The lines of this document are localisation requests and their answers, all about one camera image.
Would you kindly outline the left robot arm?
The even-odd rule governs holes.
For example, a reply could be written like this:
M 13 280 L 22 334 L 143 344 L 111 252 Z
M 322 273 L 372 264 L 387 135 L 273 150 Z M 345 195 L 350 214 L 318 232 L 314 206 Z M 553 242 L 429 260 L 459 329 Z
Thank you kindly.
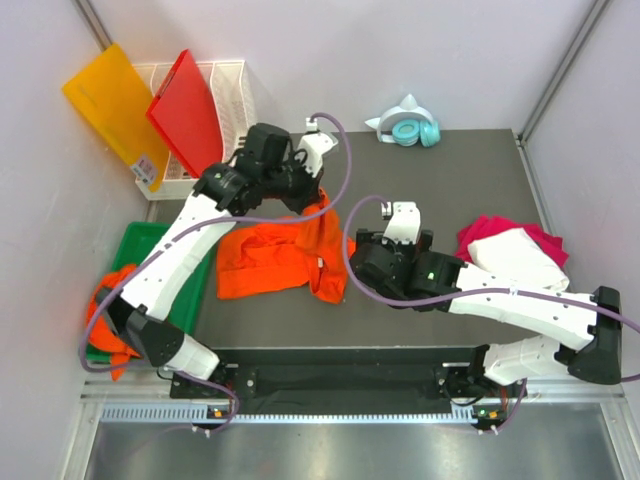
M 213 246 L 263 200 L 278 199 L 296 213 L 317 203 L 323 159 L 336 144 L 314 121 L 296 148 L 279 127 L 251 126 L 229 161 L 202 172 L 144 270 L 107 307 L 111 330 L 152 366 L 191 376 L 205 396 L 220 394 L 227 374 L 211 349 L 169 322 L 174 300 Z

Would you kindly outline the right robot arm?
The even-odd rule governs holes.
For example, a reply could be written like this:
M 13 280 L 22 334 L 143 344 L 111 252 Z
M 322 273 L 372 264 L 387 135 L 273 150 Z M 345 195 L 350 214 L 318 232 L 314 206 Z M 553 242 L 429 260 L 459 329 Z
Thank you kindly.
M 510 344 L 475 348 L 466 380 L 487 396 L 530 377 L 568 374 L 599 385 L 622 380 L 622 325 L 617 290 L 591 294 L 520 287 L 457 257 L 434 252 L 432 234 L 402 243 L 360 229 L 350 266 L 366 287 L 394 308 L 489 318 L 533 332 Z

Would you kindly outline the white folded t-shirt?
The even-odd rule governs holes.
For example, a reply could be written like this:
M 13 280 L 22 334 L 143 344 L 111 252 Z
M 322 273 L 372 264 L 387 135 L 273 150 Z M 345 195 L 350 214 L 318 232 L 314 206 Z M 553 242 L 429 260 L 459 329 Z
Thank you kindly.
M 471 262 L 496 276 L 528 286 L 563 292 L 570 280 L 523 228 L 474 240 L 467 246 Z

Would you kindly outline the teal cat-ear headphones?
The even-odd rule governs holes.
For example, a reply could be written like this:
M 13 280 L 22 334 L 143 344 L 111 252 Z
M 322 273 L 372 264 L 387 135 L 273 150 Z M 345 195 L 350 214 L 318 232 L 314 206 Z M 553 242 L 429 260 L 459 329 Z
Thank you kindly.
M 380 116 L 365 121 L 375 131 L 379 142 L 411 147 L 416 144 L 431 148 L 441 140 L 440 126 L 426 108 L 419 105 L 412 94 L 406 95 L 396 106 Z

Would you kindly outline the magenta folded t-shirt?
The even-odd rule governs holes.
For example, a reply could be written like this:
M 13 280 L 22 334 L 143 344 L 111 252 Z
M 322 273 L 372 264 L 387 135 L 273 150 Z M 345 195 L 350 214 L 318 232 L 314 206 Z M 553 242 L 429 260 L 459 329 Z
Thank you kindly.
M 455 256 L 466 262 L 472 262 L 468 246 L 475 240 L 485 239 L 510 229 L 523 228 L 537 246 L 549 256 L 558 267 L 563 268 L 569 259 L 564 250 L 563 239 L 546 233 L 535 223 L 518 223 L 501 216 L 481 215 L 470 225 L 461 229 L 456 239 L 458 247 Z

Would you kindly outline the red folder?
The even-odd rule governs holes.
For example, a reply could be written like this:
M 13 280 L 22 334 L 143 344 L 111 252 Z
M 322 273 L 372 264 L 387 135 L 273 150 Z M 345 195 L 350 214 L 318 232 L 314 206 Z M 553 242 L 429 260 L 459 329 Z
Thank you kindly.
M 146 117 L 191 177 L 201 177 L 222 160 L 214 98 L 190 50 L 183 50 L 169 69 Z

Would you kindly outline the yellow folder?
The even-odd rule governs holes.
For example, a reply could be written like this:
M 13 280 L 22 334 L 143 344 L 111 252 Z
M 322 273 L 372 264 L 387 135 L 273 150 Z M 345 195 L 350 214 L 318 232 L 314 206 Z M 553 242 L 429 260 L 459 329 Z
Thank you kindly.
M 121 47 L 109 46 L 62 92 L 136 178 L 157 191 L 169 150 L 147 118 L 153 95 Z

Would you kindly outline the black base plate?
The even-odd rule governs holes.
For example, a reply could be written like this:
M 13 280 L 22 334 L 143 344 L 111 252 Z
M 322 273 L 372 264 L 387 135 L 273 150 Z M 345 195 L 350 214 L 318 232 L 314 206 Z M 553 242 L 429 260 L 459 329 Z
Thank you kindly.
M 223 348 L 213 381 L 245 415 L 443 413 L 450 400 L 502 403 L 507 387 L 485 379 L 471 347 Z

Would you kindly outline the aluminium frame rail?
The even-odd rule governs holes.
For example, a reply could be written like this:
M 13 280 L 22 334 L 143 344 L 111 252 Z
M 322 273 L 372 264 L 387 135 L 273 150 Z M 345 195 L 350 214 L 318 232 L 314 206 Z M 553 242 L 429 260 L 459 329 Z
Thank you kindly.
M 86 399 L 102 423 L 169 424 L 215 429 L 231 424 L 437 424 L 469 425 L 479 432 L 504 428 L 525 404 L 607 404 L 623 401 L 619 386 L 559 379 L 530 380 L 469 398 L 450 386 L 266 391 L 250 374 L 238 389 L 215 389 L 180 375 L 162 377 L 159 392 L 139 398 L 90 393 Z

